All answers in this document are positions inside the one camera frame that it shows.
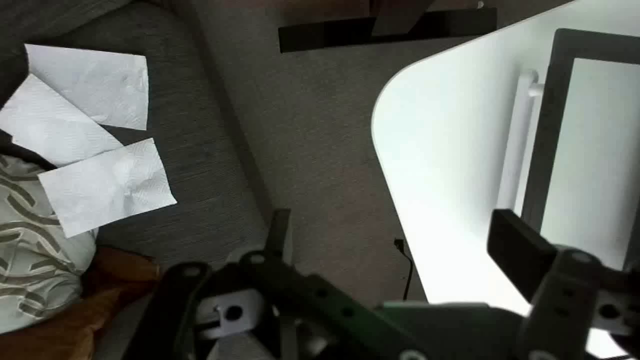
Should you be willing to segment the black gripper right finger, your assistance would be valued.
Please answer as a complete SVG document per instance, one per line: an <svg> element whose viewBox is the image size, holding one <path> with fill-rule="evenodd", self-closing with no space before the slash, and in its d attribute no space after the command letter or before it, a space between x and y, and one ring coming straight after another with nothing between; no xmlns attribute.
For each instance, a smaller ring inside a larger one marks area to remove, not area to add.
<svg viewBox="0 0 640 360"><path fill-rule="evenodd" d="M486 250L523 299L532 299L558 250L512 209L493 209Z"/></svg>

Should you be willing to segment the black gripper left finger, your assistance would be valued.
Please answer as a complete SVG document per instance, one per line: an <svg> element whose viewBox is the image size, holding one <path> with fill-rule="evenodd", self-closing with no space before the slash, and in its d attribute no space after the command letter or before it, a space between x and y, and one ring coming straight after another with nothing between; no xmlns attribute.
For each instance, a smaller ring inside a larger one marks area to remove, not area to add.
<svg viewBox="0 0 640 360"><path fill-rule="evenodd" d="M278 208L271 214L270 230L266 238L266 250L283 262L292 259L290 215L292 212L288 208Z"/></svg>

